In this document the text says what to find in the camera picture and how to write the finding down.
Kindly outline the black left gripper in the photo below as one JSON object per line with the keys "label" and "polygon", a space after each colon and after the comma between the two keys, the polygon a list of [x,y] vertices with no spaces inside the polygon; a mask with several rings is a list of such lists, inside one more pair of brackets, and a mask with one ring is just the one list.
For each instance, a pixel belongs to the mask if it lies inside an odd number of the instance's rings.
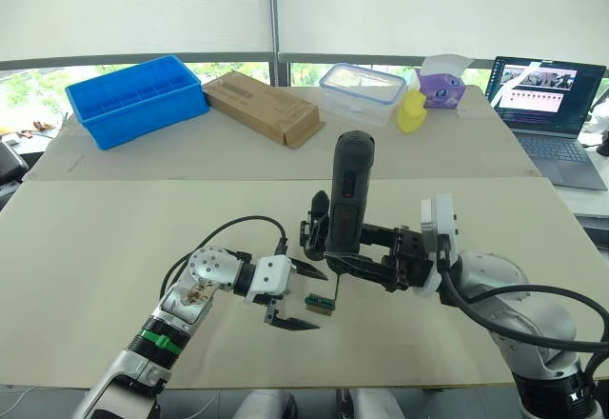
{"label": "black left gripper", "polygon": [[[307,219],[300,225],[300,246],[305,255],[323,255],[326,248],[326,240],[329,236],[329,208],[330,200],[325,191],[318,191],[312,198],[310,211]],[[397,239],[403,237],[405,227],[388,229],[377,225],[363,224],[359,237],[360,245],[377,245],[392,249]],[[298,275],[327,281],[327,276],[319,269],[309,263],[289,258],[291,267]],[[279,294],[260,293],[253,298],[255,304],[267,306],[265,311],[265,322],[271,327],[289,331],[306,331],[318,329],[319,326],[295,317],[284,318],[280,315],[281,302],[290,294],[286,290]]]}

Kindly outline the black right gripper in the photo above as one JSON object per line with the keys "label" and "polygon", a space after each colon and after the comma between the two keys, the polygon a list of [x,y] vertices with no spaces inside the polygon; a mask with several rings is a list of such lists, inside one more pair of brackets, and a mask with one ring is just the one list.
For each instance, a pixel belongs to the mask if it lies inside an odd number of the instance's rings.
{"label": "black right gripper", "polygon": [[327,251],[324,259],[337,275],[347,274],[390,292],[422,288],[432,270],[422,235],[410,229],[389,229],[383,234],[382,245],[388,254],[381,263],[351,252]]}

